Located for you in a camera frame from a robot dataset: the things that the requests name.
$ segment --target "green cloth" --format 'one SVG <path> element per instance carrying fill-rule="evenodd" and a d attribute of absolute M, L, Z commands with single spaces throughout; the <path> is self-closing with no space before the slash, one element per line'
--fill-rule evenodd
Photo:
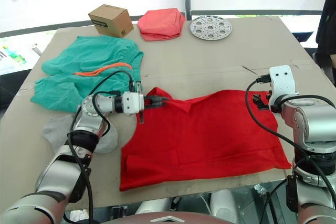
<path fill-rule="evenodd" d="M 140 63 L 143 52 L 135 42 L 108 36 L 77 37 L 57 58 L 42 64 L 42 70 L 51 75 L 35 83 L 35 94 L 31 102 L 51 110 L 75 112 L 77 106 L 90 91 L 107 75 L 117 71 L 128 71 L 134 81 L 140 81 Z M 98 68 L 124 62 L 132 66 L 113 67 L 95 77 L 83 77 L 73 73 L 90 72 Z M 129 90 L 129 78 L 117 73 L 106 80 L 97 91 Z"/>

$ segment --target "table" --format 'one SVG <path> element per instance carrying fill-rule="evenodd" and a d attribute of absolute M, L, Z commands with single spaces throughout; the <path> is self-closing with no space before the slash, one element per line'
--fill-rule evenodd
<path fill-rule="evenodd" d="M 195 38 L 189 23 L 182 36 L 168 41 L 145 42 L 135 25 L 126 38 L 134 40 L 144 52 L 141 63 L 143 93 L 161 87 L 177 99 L 189 99 L 222 89 L 242 89 L 268 68 L 290 65 L 301 94 L 319 94 L 336 103 L 336 89 L 312 61 L 278 17 L 230 19 L 232 34 L 219 41 Z M 53 157 L 49 143 L 41 131 L 50 116 L 65 112 L 47 110 L 29 99 L 34 82 L 46 77 L 40 66 L 57 57 L 77 36 L 99 36 L 94 27 L 59 29 L 31 71 L 0 123 L 0 212 L 21 196 L 34 190 L 35 181 Z M 252 90 L 268 90 L 268 84 L 255 85 Z M 291 129 L 279 115 L 278 131 L 292 138 Z M 132 137 L 135 116 L 113 114 L 109 119 L 119 132 L 119 145 L 110 154 L 95 154 L 90 167 L 95 207 L 125 204 L 143 200 L 195 194 L 205 191 L 253 185 L 285 178 L 290 170 L 271 169 L 266 172 L 218 179 L 197 179 L 164 182 L 158 185 L 119 192 L 120 148 Z M 283 143 L 288 160 L 293 148 Z M 68 210 L 88 207 L 82 200 L 70 204 Z"/>

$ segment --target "orange drawstring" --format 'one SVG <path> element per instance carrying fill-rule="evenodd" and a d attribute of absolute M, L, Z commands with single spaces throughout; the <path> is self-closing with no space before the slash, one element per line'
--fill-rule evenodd
<path fill-rule="evenodd" d="M 132 66 L 127 64 L 127 63 L 123 63 L 123 62 L 118 62 L 118 63 L 114 63 L 102 68 L 98 68 L 92 72 L 76 72 L 75 74 L 78 76 L 97 76 L 99 75 L 101 72 L 103 72 L 104 70 L 108 69 L 108 68 L 113 68 L 113 67 L 119 67 L 119 66 L 124 66 L 124 67 L 128 67 L 130 69 L 132 69 Z"/>

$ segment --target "gray cloth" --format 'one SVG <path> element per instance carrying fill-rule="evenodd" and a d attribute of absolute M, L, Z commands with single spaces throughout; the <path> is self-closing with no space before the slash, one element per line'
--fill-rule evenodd
<path fill-rule="evenodd" d="M 73 117 L 70 114 L 60 118 L 50 117 L 50 120 L 44 126 L 42 136 L 51 144 L 54 153 L 57 152 L 59 147 L 64 145 L 72 119 Z M 111 129 L 99 140 L 94 152 L 109 153 L 117 146 L 117 144 L 118 132 L 111 124 Z"/>

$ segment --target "brown box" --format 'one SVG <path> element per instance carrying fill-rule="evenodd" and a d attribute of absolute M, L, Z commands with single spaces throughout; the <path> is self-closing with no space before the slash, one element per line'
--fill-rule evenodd
<path fill-rule="evenodd" d="M 102 5 L 89 13 L 89 17 L 100 34 L 123 38 L 133 24 L 128 11 L 111 5 Z"/>

